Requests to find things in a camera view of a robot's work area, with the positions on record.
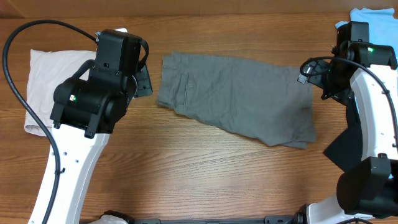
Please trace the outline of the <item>grey shorts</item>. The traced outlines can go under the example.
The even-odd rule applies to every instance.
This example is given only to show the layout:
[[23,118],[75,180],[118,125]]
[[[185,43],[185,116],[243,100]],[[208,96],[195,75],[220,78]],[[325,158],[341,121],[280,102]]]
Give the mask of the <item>grey shorts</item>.
[[268,146],[305,149],[316,140],[313,90],[298,76],[297,67],[174,52],[163,57],[157,102]]

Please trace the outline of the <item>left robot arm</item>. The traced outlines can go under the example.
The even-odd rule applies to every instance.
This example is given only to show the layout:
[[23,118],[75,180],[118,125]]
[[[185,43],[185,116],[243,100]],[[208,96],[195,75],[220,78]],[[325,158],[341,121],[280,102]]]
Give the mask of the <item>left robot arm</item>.
[[119,30],[97,35],[97,51],[59,84],[50,114],[60,160],[51,152],[30,223],[79,223],[90,179],[116,123],[130,102],[153,93],[148,43]]

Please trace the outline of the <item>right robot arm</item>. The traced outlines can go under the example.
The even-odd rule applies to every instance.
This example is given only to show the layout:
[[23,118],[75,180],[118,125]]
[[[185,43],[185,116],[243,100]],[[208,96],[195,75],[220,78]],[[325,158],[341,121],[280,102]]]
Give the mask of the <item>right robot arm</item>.
[[337,30],[331,56],[310,58],[300,83],[322,89],[323,99],[346,108],[348,127],[325,149],[342,174],[336,194],[304,205],[294,223],[370,223],[397,215],[397,59],[388,45],[372,44],[366,22]]

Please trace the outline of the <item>light blue printed t-shirt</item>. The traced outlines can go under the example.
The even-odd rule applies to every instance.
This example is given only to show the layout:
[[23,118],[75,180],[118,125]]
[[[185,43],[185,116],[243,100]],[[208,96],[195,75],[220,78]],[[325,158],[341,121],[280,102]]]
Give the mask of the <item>light blue printed t-shirt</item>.
[[397,58],[398,21],[394,13],[393,8],[378,10],[355,8],[350,12],[349,18],[351,22],[367,22],[370,42],[391,46]]

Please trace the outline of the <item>black garment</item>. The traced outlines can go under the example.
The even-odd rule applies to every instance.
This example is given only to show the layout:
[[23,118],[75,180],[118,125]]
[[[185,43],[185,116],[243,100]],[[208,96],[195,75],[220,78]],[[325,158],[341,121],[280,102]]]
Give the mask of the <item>black garment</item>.
[[356,100],[346,105],[346,121],[348,127],[323,151],[343,172],[361,162],[363,151],[363,135]]

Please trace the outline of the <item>folded beige shorts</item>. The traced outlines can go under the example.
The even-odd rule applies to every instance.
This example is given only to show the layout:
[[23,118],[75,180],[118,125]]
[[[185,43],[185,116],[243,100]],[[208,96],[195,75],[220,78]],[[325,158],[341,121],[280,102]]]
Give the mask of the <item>folded beige shorts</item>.
[[47,129],[51,129],[53,125],[50,114],[55,88],[70,78],[84,62],[94,59],[95,56],[95,52],[87,50],[30,51],[26,102]]

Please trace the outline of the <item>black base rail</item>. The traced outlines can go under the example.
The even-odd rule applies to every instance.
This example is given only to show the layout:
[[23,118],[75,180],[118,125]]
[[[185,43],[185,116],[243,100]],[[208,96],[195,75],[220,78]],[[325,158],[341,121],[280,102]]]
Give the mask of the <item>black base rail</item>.
[[271,215],[264,218],[203,219],[203,220],[159,220],[136,219],[134,224],[293,224],[290,215]]

